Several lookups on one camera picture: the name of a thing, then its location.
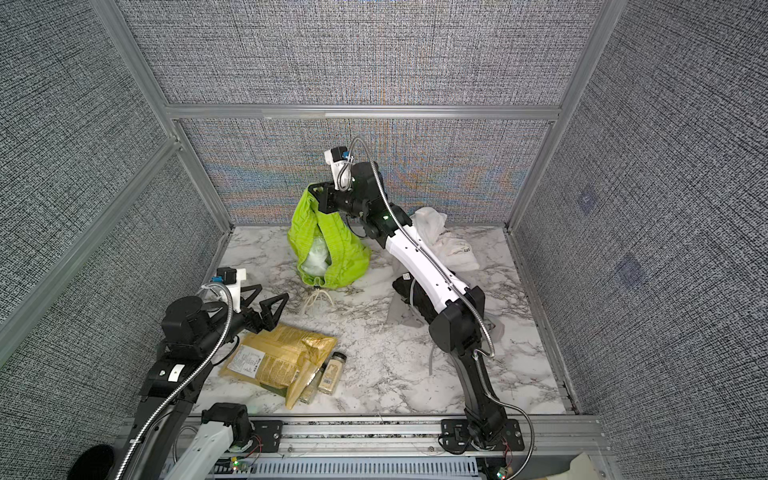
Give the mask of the lime green cloth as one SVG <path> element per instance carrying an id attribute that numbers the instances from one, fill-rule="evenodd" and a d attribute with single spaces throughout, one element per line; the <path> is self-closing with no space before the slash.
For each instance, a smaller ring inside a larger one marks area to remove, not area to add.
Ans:
<path id="1" fill-rule="evenodd" d="M 371 251 L 339 213 L 324 214 L 309 188 L 303 192 L 287 234 L 301 280 L 311 287 L 346 287 L 368 270 Z"/>

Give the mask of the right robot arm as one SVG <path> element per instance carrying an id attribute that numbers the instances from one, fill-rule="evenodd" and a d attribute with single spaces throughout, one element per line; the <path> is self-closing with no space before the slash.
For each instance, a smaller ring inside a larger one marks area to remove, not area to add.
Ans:
<path id="1" fill-rule="evenodd" d="M 465 397 L 469 437 L 480 449 L 495 446 L 508 417 L 494 399 L 483 360 L 483 343 L 490 340 L 483 322 L 484 292 L 468 287 L 438 260 L 410 217 L 386 197 L 376 164 L 332 160 L 329 166 L 333 179 L 309 186 L 319 210 L 360 220 L 367 237 L 406 268 L 411 280 L 404 295 L 413 298 L 434 344 L 455 365 Z"/>

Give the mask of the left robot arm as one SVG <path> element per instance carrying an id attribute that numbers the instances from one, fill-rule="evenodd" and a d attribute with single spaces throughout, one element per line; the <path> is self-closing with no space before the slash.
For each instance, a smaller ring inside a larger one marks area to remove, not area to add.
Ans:
<path id="1" fill-rule="evenodd" d="M 274 331 L 289 300 L 282 293 L 253 308 L 261 285 L 246 287 L 246 297 L 233 285 L 208 283 L 204 288 L 211 299 L 185 296 L 165 310 L 163 349 L 143 381 L 114 479 L 202 479 L 225 452 L 242 452 L 257 439 L 244 405 L 217 403 L 204 411 L 192 448 L 174 467 L 167 465 L 190 425 L 218 352 L 241 332 Z"/>

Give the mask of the yellow padded envelope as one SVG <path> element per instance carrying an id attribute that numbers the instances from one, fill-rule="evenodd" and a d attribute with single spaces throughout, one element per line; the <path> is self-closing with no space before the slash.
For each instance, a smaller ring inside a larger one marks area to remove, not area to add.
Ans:
<path id="1" fill-rule="evenodd" d="M 336 345 L 336 337 L 278 325 L 245 334 L 222 372 L 282 396 L 292 409 Z"/>

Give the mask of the spice jar with black lid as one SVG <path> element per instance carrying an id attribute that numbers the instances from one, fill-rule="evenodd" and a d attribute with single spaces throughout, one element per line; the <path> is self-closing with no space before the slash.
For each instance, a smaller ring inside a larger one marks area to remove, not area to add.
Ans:
<path id="1" fill-rule="evenodd" d="M 318 390 L 326 395 L 332 395 L 339 383 L 347 356 L 342 352 L 334 352 L 328 360 L 318 385 Z"/>

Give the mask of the clear glass bottle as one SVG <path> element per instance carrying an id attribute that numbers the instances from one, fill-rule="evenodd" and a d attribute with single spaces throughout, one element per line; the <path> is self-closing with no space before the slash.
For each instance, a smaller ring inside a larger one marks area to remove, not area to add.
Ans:
<path id="1" fill-rule="evenodd" d="M 313 402 L 315 396 L 318 393 L 318 387 L 321 383 L 322 377 L 324 375 L 326 365 L 321 365 L 318 370 L 315 372 L 314 376 L 312 377 L 310 383 L 304 388 L 301 395 L 299 396 L 299 402 L 302 404 L 309 405 Z"/>

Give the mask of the white printed t-shirt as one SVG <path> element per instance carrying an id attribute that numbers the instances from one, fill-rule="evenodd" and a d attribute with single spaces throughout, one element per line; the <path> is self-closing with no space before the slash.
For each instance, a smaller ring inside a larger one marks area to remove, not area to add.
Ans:
<path id="1" fill-rule="evenodd" d="M 450 270 L 468 272 L 480 268 L 470 243 L 446 230 L 445 213 L 422 207 L 413 213 L 411 220 L 421 239 Z"/>

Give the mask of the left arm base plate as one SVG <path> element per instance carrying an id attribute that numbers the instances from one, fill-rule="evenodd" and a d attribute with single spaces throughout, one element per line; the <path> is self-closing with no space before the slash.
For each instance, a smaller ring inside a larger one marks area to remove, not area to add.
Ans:
<path id="1" fill-rule="evenodd" d="M 249 454 L 277 453 L 280 449 L 284 423 L 281 420 L 252 420 L 252 445 Z"/>

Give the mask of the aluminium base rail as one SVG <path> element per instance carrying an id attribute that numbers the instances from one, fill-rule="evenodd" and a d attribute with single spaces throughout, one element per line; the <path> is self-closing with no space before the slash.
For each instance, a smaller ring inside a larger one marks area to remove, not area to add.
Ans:
<path id="1" fill-rule="evenodd" d="M 250 420 L 281 420 L 284 423 L 280 449 L 264 453 L 268 457 L 422 457 L 448 456 L 438 444 L 442 419 L 461 415 L 252 415 Z M 527 451 L 533 457 L 574 457 L 585 453 L 609 459 L 615 451 L 595 416 L 531 416 L 529 426 L 520 415 L 519 422 L 526 444 L 522 452 L 513 452 L 515 462 Z M 502 452 L 468 452 L 469 456 L 498 457 Z"/>

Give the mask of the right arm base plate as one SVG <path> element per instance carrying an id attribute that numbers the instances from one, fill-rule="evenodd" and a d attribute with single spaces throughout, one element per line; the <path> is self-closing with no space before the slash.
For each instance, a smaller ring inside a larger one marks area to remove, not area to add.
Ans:
<path id="1" fill-rule="evenodd" d="M 507 419 L 502 428 L 490 432 L 465 417 L 442 419 L 437 441 L 443 450 L 454 455 L 505 449 L 522 452 L 526 447 L 519 422 L 515 419 Z"/>

